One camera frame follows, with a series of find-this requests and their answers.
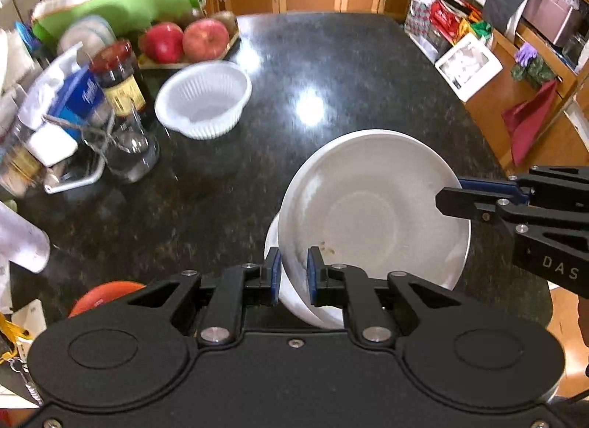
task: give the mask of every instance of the apple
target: apple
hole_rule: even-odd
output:
[[[156,63],[177,63],[183,54],[182,28],[174,23],[160,23],[150,27],[139,40],[139,49]]]
[[[211,18],[195,21],[186,28],[182,46],[191,63],[219,58],[227,48],[229,32],[223,23]]]

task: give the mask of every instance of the white box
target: white box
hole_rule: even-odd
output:
[[[472,33],[444,54],[435,66],[463,102],[503,69],[495,55]]]

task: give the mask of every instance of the black granite countertop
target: black granite countertop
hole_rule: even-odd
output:
[[[148,284],[184,269],[208,277],[261,261],[266,231],[296,171],[321,146],[355,130],[404,132],[459,176],[503,177],[463,104],[392,19],[329,13],[239,22],[242,39],[229,59],[250,74],[253,92],[237,126],[212,141],[158,126],[160,161],[137,184],[119,185],[107,173],[90,187],[21,201],[22,215],[49,235],[52,253],[40,274],[13,266],[15,307],[40,298],[54,322],[107,281]],[[167,77],[149,77],[154,91]],[[311,92],[324,104],[313,124],[297,112]],[[546,281],[510,266],[509,255],[508,240],[473,223],[456,290],[547,323]],[[271,325],[291,323],[285,312],[260,316]]]

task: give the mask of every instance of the white bottle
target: white bottle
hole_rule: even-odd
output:
[[[0,202],[0,254],[38,274],[49,260],[49,237]]]

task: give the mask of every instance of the white plastic strainer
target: white plastic strainer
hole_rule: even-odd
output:
[[[228,61],[192,64],[172,76],[155,100],[160,122],[192,139],[233,129],[251,96],[251,80]]]

